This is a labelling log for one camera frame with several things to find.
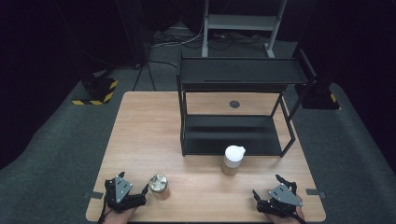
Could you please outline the black stand base striped edge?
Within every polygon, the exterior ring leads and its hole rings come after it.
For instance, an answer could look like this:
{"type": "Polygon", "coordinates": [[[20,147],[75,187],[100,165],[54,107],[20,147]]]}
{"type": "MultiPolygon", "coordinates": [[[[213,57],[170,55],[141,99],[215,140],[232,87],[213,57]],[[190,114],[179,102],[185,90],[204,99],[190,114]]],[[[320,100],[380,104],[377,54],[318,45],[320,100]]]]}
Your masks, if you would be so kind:
{"type": "Polygon", "coordinates": [[[72,98],[73,105],[104,105],[113,96],[118,81],[111,77],[95,77],[82,79],[82,86],[88,93],[89,98],[72,98]]]}
{"type": "Polygon", "coordinates": [[[338,104],[335,95],[329,88],[319,89],[315,85],[308,87],[307,85],[295,85],[299,97],[303,97],[302,107],[304,109],[318,110],[338,110],[338,104]]]}

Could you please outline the jar with white lid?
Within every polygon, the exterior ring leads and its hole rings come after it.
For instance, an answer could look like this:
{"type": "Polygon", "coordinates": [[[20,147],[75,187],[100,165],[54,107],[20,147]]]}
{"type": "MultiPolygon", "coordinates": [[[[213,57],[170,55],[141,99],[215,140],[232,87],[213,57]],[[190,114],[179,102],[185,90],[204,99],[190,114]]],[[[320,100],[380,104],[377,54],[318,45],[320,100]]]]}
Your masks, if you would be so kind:
{"type": "Polygon", "coordinates": [[[240,146],[228,146],[225,149],[221,171],[225,175],[235,175],[245,156],[246,150],[240,146]]]}

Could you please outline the dark curtain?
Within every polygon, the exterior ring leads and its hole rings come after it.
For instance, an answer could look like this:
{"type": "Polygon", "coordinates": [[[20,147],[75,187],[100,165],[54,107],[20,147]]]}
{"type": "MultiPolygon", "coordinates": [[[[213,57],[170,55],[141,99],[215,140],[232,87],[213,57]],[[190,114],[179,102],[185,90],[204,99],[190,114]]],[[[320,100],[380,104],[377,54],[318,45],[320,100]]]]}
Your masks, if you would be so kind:
{"type": "Polygon", "coordinates": [[[139,0],[0,0],[0,170],[82,79],[142,64],[139,0]]]}
{"type": "Polygon", "coordinates": [[[292,0],[319,89],[340,86],[396,174],[396,0],[292,0]]]}

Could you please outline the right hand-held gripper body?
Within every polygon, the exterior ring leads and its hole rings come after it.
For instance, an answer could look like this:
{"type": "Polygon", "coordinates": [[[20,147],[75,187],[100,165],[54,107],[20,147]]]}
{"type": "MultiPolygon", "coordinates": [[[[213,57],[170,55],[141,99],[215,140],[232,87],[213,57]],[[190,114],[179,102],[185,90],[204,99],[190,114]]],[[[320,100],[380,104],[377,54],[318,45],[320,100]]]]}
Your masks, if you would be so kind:
{"type": "Polygon", "coordinates": [[[296,207],[303,206],[303,203],[292,191],[292,187],[280,183],[273,189],[268,191],[269,199],[263,200],[256,204],[259,212],[272,214],[277,216],[292,216],[296,207]]]}

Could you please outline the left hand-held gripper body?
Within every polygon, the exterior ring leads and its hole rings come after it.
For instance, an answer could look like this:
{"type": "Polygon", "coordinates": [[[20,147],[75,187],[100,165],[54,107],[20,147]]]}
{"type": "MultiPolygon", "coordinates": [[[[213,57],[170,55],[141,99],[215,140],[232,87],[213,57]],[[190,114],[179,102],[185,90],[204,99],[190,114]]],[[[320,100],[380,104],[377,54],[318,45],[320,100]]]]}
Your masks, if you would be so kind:
{"type": "Polygon", "coordinates": [[[132,187],[132,183],[128,182],[124,178],[118,177],[118,175],[107,180],[105,182],[106,205],[117,213],[122,213],[128,209],[145,205],[147,202],[146,195],[141,192],[135,195],[130,195],[132,187]]]}

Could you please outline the grey metal stand frame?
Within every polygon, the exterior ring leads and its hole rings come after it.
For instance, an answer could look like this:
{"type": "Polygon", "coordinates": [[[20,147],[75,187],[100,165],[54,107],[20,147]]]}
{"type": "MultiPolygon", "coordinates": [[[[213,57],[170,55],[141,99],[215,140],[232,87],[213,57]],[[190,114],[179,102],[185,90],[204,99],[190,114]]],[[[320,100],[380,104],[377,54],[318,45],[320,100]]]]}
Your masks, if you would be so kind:
{"type": "Polygon", "coordinates": [[[204,37],[202,44],[202,57],[208,56],[208,32],[213,29],[218,30],[243,30],[243,31],[264,31],[270,32],[271,36],[264,44],[266,54],[274,58],[273,46],[283,13],[288,0],[281,0],[278,12],[275,16],[248,16],[248,15],[220,15],[209,13],[209,0],[205,0],[204,5],[204,37]]]}

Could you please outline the person's left hand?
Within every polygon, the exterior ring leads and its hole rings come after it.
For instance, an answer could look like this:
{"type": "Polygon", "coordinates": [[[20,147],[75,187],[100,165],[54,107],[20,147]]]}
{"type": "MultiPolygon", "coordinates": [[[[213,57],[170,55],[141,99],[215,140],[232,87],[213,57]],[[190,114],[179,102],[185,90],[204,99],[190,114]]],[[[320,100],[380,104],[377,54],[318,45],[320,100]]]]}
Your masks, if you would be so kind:
{"type": "Polygon", "coordinates": [[[122,213],[114,212],[109,207],[105,210],[105,217],[103,224],[128,224],[128,221],[132,218],[136,211],[136,208],[131,208],[122,213]]]}

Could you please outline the person's right hand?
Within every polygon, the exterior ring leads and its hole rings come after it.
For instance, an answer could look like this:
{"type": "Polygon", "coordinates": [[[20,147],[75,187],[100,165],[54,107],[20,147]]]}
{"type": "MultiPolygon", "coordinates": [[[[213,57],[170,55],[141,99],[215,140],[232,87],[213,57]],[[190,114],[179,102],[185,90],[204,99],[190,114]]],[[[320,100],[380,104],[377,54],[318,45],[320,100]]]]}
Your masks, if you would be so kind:
{"type": "MultiPolygon", "coordinates": [[[[303,209],[300,206],[296,207],[295,215],[298,216],[301,220],[305,220],[303,209]]],[[[302,224],[298,219],[294,217],[279,217],[272,214],[265,214],[265,216],[273,224],[302,224]]]]}

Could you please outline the glass jar with foil lid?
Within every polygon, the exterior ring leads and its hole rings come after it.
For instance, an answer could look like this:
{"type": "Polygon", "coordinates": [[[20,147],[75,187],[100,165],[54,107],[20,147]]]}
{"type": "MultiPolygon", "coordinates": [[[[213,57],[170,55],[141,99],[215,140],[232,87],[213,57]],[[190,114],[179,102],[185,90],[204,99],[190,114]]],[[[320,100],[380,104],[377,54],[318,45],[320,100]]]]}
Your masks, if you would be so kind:
{"type": "Polygon", "coordinates": [[[149,179],[148,187],[155,198],[160,201],[166,200],[170,196],[168,180],[163,174],[158,173],[153,175],[149,179]]]}

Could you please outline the black two-tier metal shelf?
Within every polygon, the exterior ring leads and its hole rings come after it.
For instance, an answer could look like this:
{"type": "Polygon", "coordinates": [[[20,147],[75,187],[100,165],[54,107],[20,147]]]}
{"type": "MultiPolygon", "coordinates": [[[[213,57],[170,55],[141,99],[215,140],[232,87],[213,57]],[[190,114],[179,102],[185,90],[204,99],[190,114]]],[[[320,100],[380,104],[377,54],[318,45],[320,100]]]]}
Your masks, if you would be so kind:
{"type": "Polygon", "coordinates": [[[305,52],[292,58],[185,57],[177,62],[177,92],[181,116],[183,155],[222,155],[231,145],[248,156],[284,157],[294,141],[291,121],[310,92],[317,74],[305,52]],[[281,110],[290,134],[280,145],[275,114],[223,114],[188,111],[187,93],[275,93],[273,109],[281,110]]]}

